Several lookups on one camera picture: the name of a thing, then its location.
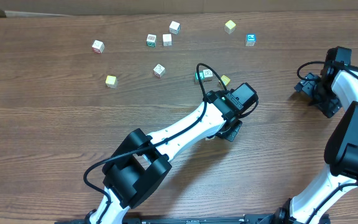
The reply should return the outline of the green L wooden block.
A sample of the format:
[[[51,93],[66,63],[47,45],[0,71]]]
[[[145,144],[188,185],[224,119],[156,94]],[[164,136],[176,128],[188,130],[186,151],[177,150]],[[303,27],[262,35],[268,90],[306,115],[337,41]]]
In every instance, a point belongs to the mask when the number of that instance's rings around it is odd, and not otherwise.
[[[203,83],[205,81],[203,71],[195,72],[195,83],[199,84],[200,82]]]

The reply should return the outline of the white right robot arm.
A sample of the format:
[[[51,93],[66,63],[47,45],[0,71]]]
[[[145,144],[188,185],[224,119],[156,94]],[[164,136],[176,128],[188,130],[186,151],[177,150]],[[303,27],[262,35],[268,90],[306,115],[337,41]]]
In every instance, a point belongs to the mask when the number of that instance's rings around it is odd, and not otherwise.
[[[296,84],[295,90],[327,118],[340,109],[344,115],[326,143],[322,171],[264,223],[328,223],[330,207],[358,188],[358,67],[351,64],[351,55],[345,47],[329,49],[320,74],[309,73]]]

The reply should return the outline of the plain I wooden block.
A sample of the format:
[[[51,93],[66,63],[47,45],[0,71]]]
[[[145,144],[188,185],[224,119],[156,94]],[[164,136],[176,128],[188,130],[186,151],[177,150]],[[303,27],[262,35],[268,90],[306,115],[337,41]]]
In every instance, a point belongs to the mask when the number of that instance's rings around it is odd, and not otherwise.
[[[210,69],[205,69],[203,70],[203,76],[204,76],[204,81],[206,82],[212,81],[214,78],[214,73]]]

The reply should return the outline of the yellow top duck block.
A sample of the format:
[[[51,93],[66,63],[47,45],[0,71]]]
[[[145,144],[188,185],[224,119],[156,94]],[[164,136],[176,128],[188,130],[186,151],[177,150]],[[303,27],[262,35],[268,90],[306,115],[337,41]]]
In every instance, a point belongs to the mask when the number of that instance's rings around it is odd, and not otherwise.
[[[228,84],[230,84],[231,79],[225,75],[220,76],[220,80],[218,81],[218,86],[223,89],[226,89]]]

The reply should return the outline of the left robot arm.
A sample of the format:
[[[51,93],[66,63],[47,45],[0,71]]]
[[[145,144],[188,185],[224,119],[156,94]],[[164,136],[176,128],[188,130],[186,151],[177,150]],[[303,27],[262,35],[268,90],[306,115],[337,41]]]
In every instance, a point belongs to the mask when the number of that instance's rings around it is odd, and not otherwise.
[[[104,197],[99,207],[85,216],[85,223],[122,223],[129,209],[155,192],[177,155],[204,138],[232,142],[241,118],[248,116],[257,102],[257,92],[242,83],[235,90],[206,93],[194,112],[165,129],[149,134],[135,129],[110,158],[86,170],[86,185]]]

